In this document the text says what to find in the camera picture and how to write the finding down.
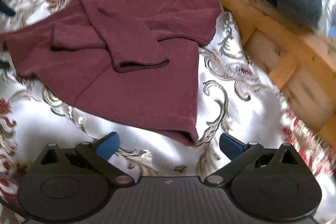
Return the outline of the white floral satin bedspread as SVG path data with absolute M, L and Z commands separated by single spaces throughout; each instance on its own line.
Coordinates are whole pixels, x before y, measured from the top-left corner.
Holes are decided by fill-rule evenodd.
M 288 141 L 312 170 L 322 189 L 315 214 L 319 223 L 335 223 L 335 153 L 300 121 L 285 97 L 247 55 L 234 60 L 219 47 L 227 41 L 242 52 L 236 17 L 223 12 L 209 47 L 201 50 L 197 143 L 187 147 L 163 135 L 99 118 L 62 102 L 37 79 L 20 78 L 11 57 L 1 51 L 1 211 L 16 205 L 22 175 L 38 150 L 49 140 L 74 144 L 116 130 L 121 147 L 112 163 L 140 175 L 198 175 L 204 177 L 228 163 L 219 150 L 219 137 L 227 131 L 241 141 L 256 140 L 274 148 Z

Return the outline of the maroon long-sleeve sweater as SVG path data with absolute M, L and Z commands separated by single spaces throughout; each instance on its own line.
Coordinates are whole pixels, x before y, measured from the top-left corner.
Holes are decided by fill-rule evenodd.
M 64 103 L 193 144 L 199 47 L 221 11 L 218 0 L 72 0 L 1 44 Z

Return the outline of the wooden bed frame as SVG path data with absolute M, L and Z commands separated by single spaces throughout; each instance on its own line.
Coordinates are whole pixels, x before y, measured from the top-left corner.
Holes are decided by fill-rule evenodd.
M 335 39 L 316 36 L 259 0 L 221 2 L 237 20 L 245 51 L 335 149 Z

